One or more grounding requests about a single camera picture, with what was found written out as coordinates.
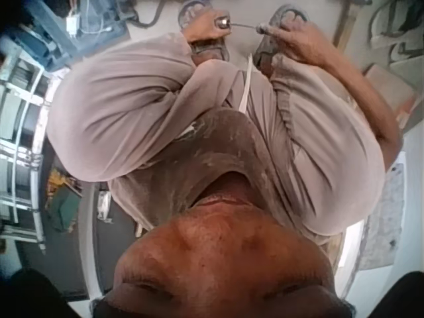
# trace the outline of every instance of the metal rack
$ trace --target metal rack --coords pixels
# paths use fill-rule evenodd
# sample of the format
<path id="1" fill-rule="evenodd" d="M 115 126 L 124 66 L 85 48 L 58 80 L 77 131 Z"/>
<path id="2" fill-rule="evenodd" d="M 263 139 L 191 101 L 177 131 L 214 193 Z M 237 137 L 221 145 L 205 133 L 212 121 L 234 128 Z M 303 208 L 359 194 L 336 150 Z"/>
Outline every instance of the metal rack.
<path id="1" fill-rule="evenodd" d="M 25 242 L 37 243 L 42 251 L 45 250 L 44 231 L 39 207 L 39 183 L 40 168 L 43 159 L 42 145 L 46 135 L 46 125 L 48 118 L 48 110 L 51 98 L 47 98 L 53 94 L 46 94 L 46 97 L 36 95 L 36 89 L 43 76 L 49 77 L 44 72 L 44 68 L 32 61 L 25 52 L 19 47 L 12 47 L 9 50 L 5 62 L 0 69 L 0 116 L 5 105 L 6 94 L 11 94 L 24 101 L 23 109 L 19 117 L 19 123 L 15 131 L 15 141 L 0 138 L 0 160 L 6 160 L 11 164 L 11 182 L 8 185 L 10 191 L 0 192 L 0 204 L 11 207 L 13 212 L 13 224 L 4 225 L 0 228 L 0 237 L 21 240 Z M 12 83 L 14 74 L 19 70 L 19 62 L 25 61 L 30 63 L 37 70 L 33 73 L 30 85 L 23 89 Z M 32 139 L 32 146 L 25 147 L 21 145 L 21 136 L 23 126 L 27 117 L 30 105 L 40 107 L 40 112 L 36 121 L 36 127 Z M 18 197 L 17 195 L 17 168 L 22 166 L 29 169 L 29 188 L 30 198 Z M 32 213 L 34 229 L 26 229 L 19 226 L 18 211 L 27 211 Z"/>

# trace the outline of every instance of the cable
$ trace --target cable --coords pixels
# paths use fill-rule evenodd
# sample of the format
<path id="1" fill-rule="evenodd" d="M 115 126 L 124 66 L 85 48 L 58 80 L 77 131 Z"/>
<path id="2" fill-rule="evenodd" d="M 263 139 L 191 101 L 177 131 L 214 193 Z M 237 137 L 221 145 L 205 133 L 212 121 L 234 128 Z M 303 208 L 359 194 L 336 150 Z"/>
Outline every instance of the cable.
<path id="1" fill-rule="evenodd" d="M 71 7 L 68 16 L 72 16 L 74 14 L 76 14 L 76 11 L 78 9 L 78 4 L 77 4 L 77 0 L 69 0 L 69 6 Z"/>
<path id="2" fill-rule="evenodd" d="M 150 28 L 150 27 L 154 26 L 156 24 L 156 22 L 158 22 L 160 14 L 162 13 L 162 10 L 164 9 L 165 4 L 166 4 L 166 0 L 160 0 L 160 2 L 158 4 L 158 8 L 156 9 L 156 13 L 154 14 L 154 18 L 149 23 L 140 22 L 140 19 L 138 17 L 138 13 L 135 10 L 134 10 L 135 17 L 128 19 L 127 21 L 130 22 L 131 24 L 133 24 L 135 27 L 138 27 L 138 28 Z"/>
<path id="3" fill-rule="evenodd" d="M 101 15 L 101 20 L 100 20 L 100 28 L 97 31 L 91 31 L 89 29 L 90 25 L 88 23 L 88 12 L 89 12 L 89 5 L 90 5 L 90 0 L 87 0 L 87 5 L 85 7 L 85 25 L 87 26 L 87 30 L 84 30 L 82 28 L 80 28 L 81 32 L 83 32 L 84 34 L 97 34 L 94 42 L 97 42 L 97 40 L 99 39 L 99 36 L 101 33 L 103 32 L 110 32 L 112 31 L 112 27 L 108 26 L 107 28 L 103 28 L 103 25 L 105 23 L 105 19 L 103 17 L 103 15 Z"/>

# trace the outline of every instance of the wooden handle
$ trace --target wooden handle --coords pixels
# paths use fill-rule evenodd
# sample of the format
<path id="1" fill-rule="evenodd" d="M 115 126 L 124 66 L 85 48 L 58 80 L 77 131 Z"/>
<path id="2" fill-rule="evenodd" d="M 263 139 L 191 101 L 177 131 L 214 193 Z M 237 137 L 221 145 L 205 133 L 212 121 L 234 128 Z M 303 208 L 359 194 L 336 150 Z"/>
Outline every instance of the wooden handle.
<path id="1" fill-rule="evenodd" d="M 358 16 L 361 6 L 350 4 L 347 10 L 347 15 L 345 15 L 339 27 L 339 36 L 335 40 L 335 46 L 341 51 L 344 52 L 349 42 L 350 35 L 352 34 L 353 26 L 355 25 L 356 18 Z"/>

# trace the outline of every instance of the skin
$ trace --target skin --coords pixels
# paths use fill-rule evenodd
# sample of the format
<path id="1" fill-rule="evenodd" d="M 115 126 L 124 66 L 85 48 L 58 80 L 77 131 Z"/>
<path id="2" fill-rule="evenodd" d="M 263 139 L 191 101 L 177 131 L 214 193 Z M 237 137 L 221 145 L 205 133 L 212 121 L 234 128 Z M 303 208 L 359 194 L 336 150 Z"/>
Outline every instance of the skin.
<path id="1" fill-rule="evenodd" d="M 183 30 L 187 42 L 228 35 L 214 24 L 223 15 L 210 10 L 195 18 Z M 398 126 L 362 74 L 311 23 L 292 17 L 264 32 L 289 57 L 319 66 L 345 85 L 390 166 L 401 146 Z M 261 201 L 244 176 L 221 176 L 193 207 L 130 246 L 105 300 L 147 317 L 351 317 L 335 295 L 327 257 L 277 224 Z"/>
<path id="2" fill-rule="evenodd" d="M 204 194 L 123 254 L 112 306 L 155 317 L 349 317 L 327 257 L 250 202 L 244 176 L 224 175 Z"/>

